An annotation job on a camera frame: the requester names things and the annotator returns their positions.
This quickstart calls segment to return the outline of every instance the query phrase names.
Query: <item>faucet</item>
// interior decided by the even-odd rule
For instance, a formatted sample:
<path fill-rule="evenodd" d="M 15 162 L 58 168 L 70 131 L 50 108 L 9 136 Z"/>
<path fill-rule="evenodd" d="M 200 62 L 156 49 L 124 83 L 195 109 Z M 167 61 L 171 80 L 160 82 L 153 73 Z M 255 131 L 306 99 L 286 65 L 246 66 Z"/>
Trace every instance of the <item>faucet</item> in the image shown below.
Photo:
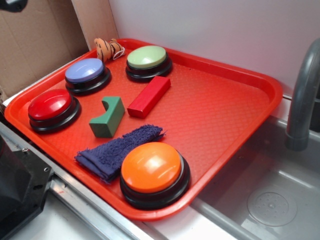
<path fill-rule="evenodd" d="M 309 129 L 320 132 L 320 38 L 309 47 L 303 59 L 286 127 L 285 146 L 303 151 L 308 146 Z"/>

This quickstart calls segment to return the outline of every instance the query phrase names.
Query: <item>tray rim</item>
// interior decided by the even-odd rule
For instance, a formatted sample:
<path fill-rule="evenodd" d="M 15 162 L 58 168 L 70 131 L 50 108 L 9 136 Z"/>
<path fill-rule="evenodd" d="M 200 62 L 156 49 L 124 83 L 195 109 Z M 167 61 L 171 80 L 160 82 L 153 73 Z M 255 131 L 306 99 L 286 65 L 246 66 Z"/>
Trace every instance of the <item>tray rim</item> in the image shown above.
<path fill-rule="evenodd" d="M 132 38 L 122 38 L 117 40 L 121 45 L 135 45 L 138 47 L 146 46 L 146 45 L 154 45 L 152 43 L 132 39 Z M 170 217 L 183 209 L 185 209 L 192 200 L 198 195 L 198 193 L 206 186 L 206 184 L 217 174 L 217 172 L 228 162 L 230 157 L 238 150 L 240 146 L 243 145 L 245 141 L 255 132 L 255 130 L 269 117 L 271 112 L 279 105 L 283 98 L 283 90 L 280 85 L 280 83 L 275 80 L 274 78 L 258 73 L 255 71 L 247 70 L 244 68 L 236 67 L 233 65 L 229 65 L 226 63 L 221 63 L 218 61 L 210 60 L 207 58 L 191 55 L 188 53 L 183 53 L 177 50 L 173 50 L 170 48 L 164 47 L 165 50 L 168 52 L 169 56 L 171 57 L 172 61 L 176 64 L 181 64 L 186 67 L 190 67 L 193 69 L 201 70 L 210 74 L 214 74 L 220 77 L 228 78 L 236 82 L 240 82 L 243 84 L 248 84 L 249 78 L 259 79 L 260 81 L 253 81 L 253 83 L 256 84 L 250 84 L 250 86 L 261 89 L 264 91 L 268 97 L 269 97 L 269 105 L 267 108 L 264 109 L 264 111 L 243 131 L 242 134 L 238 136 L 238 138 L 229 146 L 228 149 L 224 151 L 224 153 L 216 160 L 216 162 L 213 164 L 212 167 L 208 169 L 202 175 L 202 177 L 194 183 L 192 186 L 192 190 L 188 190 L 182 198 L 180 198 L 176 203 L 157 210 L 139 210 L 139 209 L 130 209 L 125 204 L 119 204 L 117 206 L 114 206 L 113 204 L 109 203 L 108 200 L 104 199 L 108 204 L 110 204 L 112 207 L 114 207 L 117 211 L 119 211 L 121 214 L 123 214 L 125 217 L 132 219 L 132 220 L 138 220 L 138 221 L 156 221 L 161 220 L 167 217 Z M 32 132 L 29 128 L 27 128 L 22 122 L 19 121 L 18 115 L 19 111 L 16 111 L 16 109 L 20 109 L 23 107 L 30 99 L 33 99 L 37 96 L 36 92 L 39 91 L 46 91 L 48 88 L 56 85 L 57 83 L 61 82 L 61 78 L 56 77 L 56 75 L 64 74 L 66 69 L 70 65 L 72 65 L 74 62 L 80 61 L 82 59 L 88 58 L 90 56 L 93 56 L 96 53 L 96 49 L 93 49 L 84 55 L 78 57 L 74 61 L 71 61 L 70 63 L 66 64 L 62 68 L 54 71 L 52 74 L 44 78 L 42 81 L 37 82 L 33 86 L 31 86 L 28 90 L 20 93 L 17 97 L 15 97 L 7 106 L 7 108 L 4 111 L 4 116 L 12 125 L 14 125 L 18 130 L 20 130 L 23 134 L 25 134 L 29 139 L 31 139 L 36 145 L 38 145 L 41 149 L 44 151 L 49 149 L 50 151 L 48 154 L 53 159 L 59 159 L 64 158 L 63 155 L 61 155 L 59 152 L 55 152 L 54 148 L 52 148 L 49 144 L 42 141 L 40 138 L 37 137 L 37 134 Z M 72 172 L 72 174 L 79 179 L 84 185 L 86 185 L 89 189 L 91 189 L 95 194 L 99 196 L 96 191 L 106 191 L 105 188 L 102 188 L 102 186 L 98 186 L 98 188 L 93 190 L 92 187 L 90 187 L 90 182 L 93 184 L 95 180 L 91 178 L 86 178 L 85 175 L 81 171 L 75 170 Z M 109 191 L 107 194 L 107 197 L 112 197 L 115 193 L 112 191 Z"/>

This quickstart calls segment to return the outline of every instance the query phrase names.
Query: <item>drain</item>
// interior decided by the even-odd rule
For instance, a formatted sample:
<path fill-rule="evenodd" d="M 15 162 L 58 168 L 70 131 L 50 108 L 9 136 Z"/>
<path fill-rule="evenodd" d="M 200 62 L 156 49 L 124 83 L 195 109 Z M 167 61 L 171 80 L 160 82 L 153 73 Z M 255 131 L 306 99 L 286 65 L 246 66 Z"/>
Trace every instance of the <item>drain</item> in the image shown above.
<path fill-rule="evenodd" d="M 255 220 L 270 227 L 286 225 L 297 214 L 296 202 L 276 186 L 263 187 L 251 193 L 247 206 Z"/>

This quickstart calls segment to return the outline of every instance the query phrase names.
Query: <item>sink basin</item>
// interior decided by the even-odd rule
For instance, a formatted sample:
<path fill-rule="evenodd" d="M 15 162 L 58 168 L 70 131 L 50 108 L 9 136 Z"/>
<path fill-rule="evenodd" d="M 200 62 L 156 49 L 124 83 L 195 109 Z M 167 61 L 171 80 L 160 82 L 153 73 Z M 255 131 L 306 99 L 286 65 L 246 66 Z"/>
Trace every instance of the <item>sink basin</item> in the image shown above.
<path fill-rule="evenodd" d="M 320 136 L 285 147 L 286 122 L 268 120 L 202 190 L 192 206 L 237 239 L 317 240 Z"/>

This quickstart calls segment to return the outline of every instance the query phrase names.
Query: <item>button cap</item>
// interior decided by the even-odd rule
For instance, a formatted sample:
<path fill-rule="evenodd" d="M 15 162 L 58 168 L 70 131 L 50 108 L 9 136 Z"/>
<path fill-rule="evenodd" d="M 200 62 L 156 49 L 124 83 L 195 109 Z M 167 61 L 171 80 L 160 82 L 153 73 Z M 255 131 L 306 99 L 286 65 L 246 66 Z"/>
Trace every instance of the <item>button cap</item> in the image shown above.
<path fill-rule="evenodd" d="M 36 97 L 28 107 L 28 114 L 37 121 L 48 120 L 63 113 L 72 97 L 65 89 L 54 89 Z"/>
<path fill-rule="evenodd" d="M 127 61 L 133 68 L 147 69 L 161 64 L 166 56 L 167 52 L 161 46 L 143 46 L 130 52 Z"/>
<path fill-rule="evenodd" d="M 83 83 L 101 74 L 103 62 L 98 58 L 87 58 L 71 65 L 65 71 L 65 77 L 71 83 Z"/>
<path fill-rule="evenodd" d="M 169 144 L 150 142 L 133 149 L 124 159 L 121 174 L 132 190 L 156 193 L 170 187 L 182 169 L 180 154 Z"/>

